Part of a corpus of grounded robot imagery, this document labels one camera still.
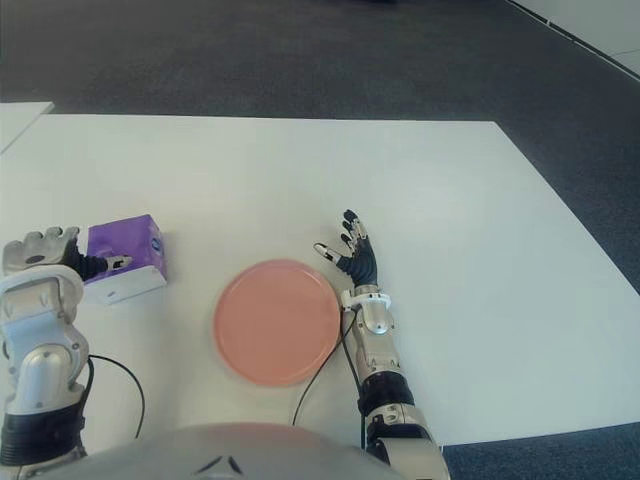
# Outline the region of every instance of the wire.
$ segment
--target wire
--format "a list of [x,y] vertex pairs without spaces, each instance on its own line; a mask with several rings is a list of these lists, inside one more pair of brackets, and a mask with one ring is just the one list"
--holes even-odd
[[[138,438],[140,436],[140,430],[142,430],[142,423],[144,422],[144,413],[147,409],[147,403],[144,399],[144,391],[142,390],[142,385],[140,385],[140,382],[138,381],[138,378],[134,375],[134,373],[129,370],[127,367],[125,367],[123,364],[121,364],[120,362],[113,360],[109,357],[103,357],[102,355],[89,355],[89,361],[92,359],[98,359],[98,360],[103,360],[105,362],[109,362],[109,363],[113,363],[114,365],[116,365],[117,367],[120,367],[122,370],[124,370],[125,372],[127,372],[129,374],[129,376],[133,379],[134,382],[136,382],[136,386],[138,387],[138,391],[140,392],[140,400],[142,401],[142,411],[140,412],[140,421],[138,422],[138,429],[136,430],[136,436],[135,438]],[[93,369],[93,364],[90,364],[89,367],[89,375],[92,376],[92,369]]]
[[311,388],[311,385],[313,385],[313,382],[315,382],[316,378],[318,377],[318,375],[320,374],[320,372],[322,371],[324,366],[327,364],[329,359],[333,356],[334,352],[338,349],[340,344],[344,342],[345,337],[349,334],[349,332],[351,331],[351,328],[353,327],[353,324],[355,322],[356,322],[356,319],[354,317],[353,320],[351,321],[351,324],[349,325],[349,328],[347,328],[347,331],[344,332],[344,334],[341,332],[340,338],[338,339],[338,342],[335,344],[335,346],[333,347],[331,352],[329,352],[329,355],[327,355],[327,358],[324,359],[324,362],[322,362],[322,365],[320,365],[320,368],[318,368],[318,370],[316,370],[316,373],[313,374],[313,377],[311,377],[311,380],[309,381],[309,383],[305,387],[304,391],[302,392],[302,395],[300,396],[300,400],[298,400],[298,406],[296,407],[296,411],[293,414],[293,421],[291,422],[291,425],[295,426],[296,420],[298,419],[298,413],[300,412],[300,407],[302,406],[302,402],[304,401],[304,397],[307,396],[307,392]]
[[[343,326],[342,322],[340,322],[340,331],[342,332]],[[346,337],[346,333],[342,332],[342,337]],[[358,390],[358,398],[362,398],[362,386],[360,385],[360,380],[358,380],[358,374],[356,372],[356,368],[353,366],[353,361],[351,360],[351,354],[349,353],[349,349],[347,348],[347,342],[342,342],[342,347],[344,348],[344,354],[347,357],[347,362],[349,363],[349,369],[351,370],[351,375],[353,375],[353,380],[356,383],[356,390]],[[365,449],[365,429],[364,429],[364,413],[360,412],[360,448],[362,450]]]
[[95,374],[95,368],[93,366],[93,361],[91,360],[91,355],[87,359],[87,365],[89,366],[89,377],[87,378],[87,386],[84,388],[84,392],[82,392],[82,398],[80,399],[80,413],[84,411],[84,406],[87,404],[87,399],[89,398],[89,394],[91,393],[91,387],[93,386],[93,376]]

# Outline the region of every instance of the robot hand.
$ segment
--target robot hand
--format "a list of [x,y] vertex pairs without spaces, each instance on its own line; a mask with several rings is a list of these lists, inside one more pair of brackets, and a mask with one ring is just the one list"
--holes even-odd
[[351,250],[351,257],[342,256],[322,243],[316,243],[314,248],[320,255],[331,260],[340,270],[349,275],[355,287],[377,285],[376,256],[367,231],[358,216],[351,210],[344,212],[344,219],[342,226],[347,230],[348,235],[343,233],[340,238]]
[[24,241],[13,241],[4,248],[2,267],[6,275],[42,265],[64,265],[88,280],[99,273],[118,270],[128,266],[132,258],[115,256],[107,258],[88,257],[78,250],[78,227],[49,228],[44,235],[30,232]]

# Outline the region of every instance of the plate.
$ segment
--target plate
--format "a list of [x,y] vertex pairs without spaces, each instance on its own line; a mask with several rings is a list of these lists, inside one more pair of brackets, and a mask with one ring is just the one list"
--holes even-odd
[[340,308],[331,285],[295,260],[258,263],[224,290],[214,314],[214,337],[229,367],[269,386],[313,374],[339,336]]

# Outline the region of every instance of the purple tissue box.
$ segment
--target purple tissue box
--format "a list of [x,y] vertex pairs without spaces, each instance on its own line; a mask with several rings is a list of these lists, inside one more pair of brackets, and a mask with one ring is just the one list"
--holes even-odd
[[133,257],[126,268],[87,280],[88,296],[102,303],[115,303],[167,283],[162,233],[151,215],[90,227],[87,254]]

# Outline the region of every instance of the table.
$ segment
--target table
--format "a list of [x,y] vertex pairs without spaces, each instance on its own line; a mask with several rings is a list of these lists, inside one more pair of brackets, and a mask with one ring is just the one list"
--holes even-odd
[[[170,285],[83,304],[77,320],[94,353],[139,375],[144,434],[288,423],[304,385],[257,387],[231,373],[212,344],[213,310],[234,275],[270,258],[348,287],[312,248],[340,248],[347,207],[371,234],[397,347],[437,440],[640,420],[640,298],[492,122],[47,115],[3,158],[0,241],[151,213]],[[124,374],[96,370],[91,451],[130,439],[139,412]],[[6,378],[0,386],[4,397]],[[339,353],[300,424],[357,444],[355,400]]]
[[51,102],[0,103],[0,153],[52,108]]

